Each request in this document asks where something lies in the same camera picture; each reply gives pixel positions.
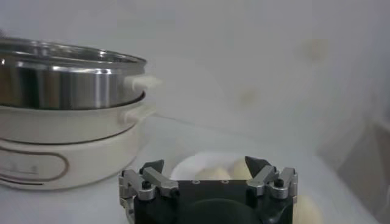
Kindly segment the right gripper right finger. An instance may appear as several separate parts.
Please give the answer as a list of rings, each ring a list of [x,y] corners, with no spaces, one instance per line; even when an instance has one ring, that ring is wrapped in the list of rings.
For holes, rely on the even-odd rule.
[[[277,200],[297,199],[298,173],[294,168],[285,167],[278,171],[265,159],[246,156],[244,160],[252,176],[246,184],[256,197],[267,194]]]

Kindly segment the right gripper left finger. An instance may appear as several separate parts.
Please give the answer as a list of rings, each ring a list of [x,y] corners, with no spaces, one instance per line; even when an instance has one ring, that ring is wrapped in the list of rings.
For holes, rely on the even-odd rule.
[[[161,174],[163,166],[164,161],[161,159],[145,163],[138,172],[123,170],[119,175],[119,198],[152,201],[158,193],[162,197],[178,197],[179,183]]]

